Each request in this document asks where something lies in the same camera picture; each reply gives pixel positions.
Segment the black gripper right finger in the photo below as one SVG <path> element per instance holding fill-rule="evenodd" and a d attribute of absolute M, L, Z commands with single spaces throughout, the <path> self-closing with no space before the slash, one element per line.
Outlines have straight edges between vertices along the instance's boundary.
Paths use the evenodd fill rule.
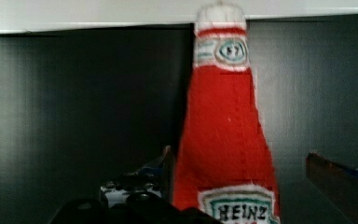
<path fill-rule="evenodd" d="M 306 174 L 345 217 L 358 224 L 358 169 L 310 153 Z"/>

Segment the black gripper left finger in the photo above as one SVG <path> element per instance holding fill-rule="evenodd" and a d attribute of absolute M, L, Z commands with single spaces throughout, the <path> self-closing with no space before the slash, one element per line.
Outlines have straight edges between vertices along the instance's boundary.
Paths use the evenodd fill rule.
<path fill-rule="evenodd" d="M 159 157 L 103 183 L 98 200 L 66 203 L 49 224 L 222 224 L 198 208 L 172 205 L 174 163 L 166 146 Z"/>

